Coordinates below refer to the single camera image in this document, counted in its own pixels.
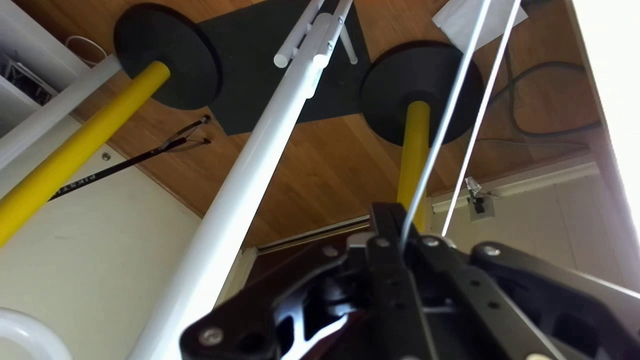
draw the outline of yellow bar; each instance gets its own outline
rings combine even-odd
[[[7,193],[0,200],[0,247],[4,247],[168,78],[168,66],[152,62],[124,93],[100,108],[69,140]]]
[[[415,193],[428,148],[429,148],[429,106],[421,101],[413,101],[405,108],[401,165],[398,181],[398,203],[408,208]],[[421,198],[413,227],[420,235],[428,233],[428,206]]]

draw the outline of black disc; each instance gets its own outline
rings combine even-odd
[[[386,52],[374,62],[359,91],[359,110],[367,126],[388,142],[401,144],[405,108],[411,101],[424,101],[431,108],[434,137],[460,60],[460,50],[441,43],[410,43]],[[444,142],[472,126],[480,99],[482,77],[472,64]]]
[[[119,17],[114,43],[132,78],[152,60],[172,70],[156,101],[173,108],[202,108],[215,101],[221,84],[215,50],[181,15],[156,5],[132,6]]]

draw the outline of wall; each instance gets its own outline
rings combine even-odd
[[[613,217],[613,203],[598,171],[559,165],[553,171],[538,171],[527,181],[519,177],[487,185],[487,191],[497,194],[492,196],[494,219],[472,220],[467,206],[455,211],[447,236],[458,248],[467,252],[482,240],[497,240],[547,263],[640,291],[638,242]],[[437,233],[444,222],[441,211],[444,206],[434,215]]]
[[[0,196],[74,128],[62,123],[0,172]],[[81,174],[119,160],[102,148]],[[49,203],[0,248],[0,307],[46,322],[74,358],[126,358],[198,222],[135,169],[95,183]],[[20,358],[2,340],[0,354]]]

